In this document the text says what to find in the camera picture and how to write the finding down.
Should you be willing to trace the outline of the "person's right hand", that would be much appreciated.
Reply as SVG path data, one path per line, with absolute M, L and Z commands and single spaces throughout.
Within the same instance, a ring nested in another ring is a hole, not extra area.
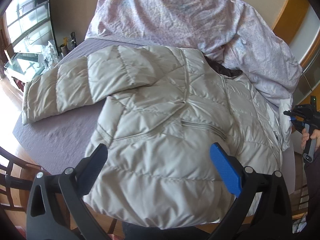
M 301 143 L 302 150 L 304 150 L 306 143 L 309 140 L 309 137 L 311 137 L 311 139 L 316 139 L 316 146 L 315 146 L 315 152 L 316 152 L 320 147 L 320 130 L 315 129 L 312 135 L 310 135 L 305 128 L 303 129 L 302 143 Z

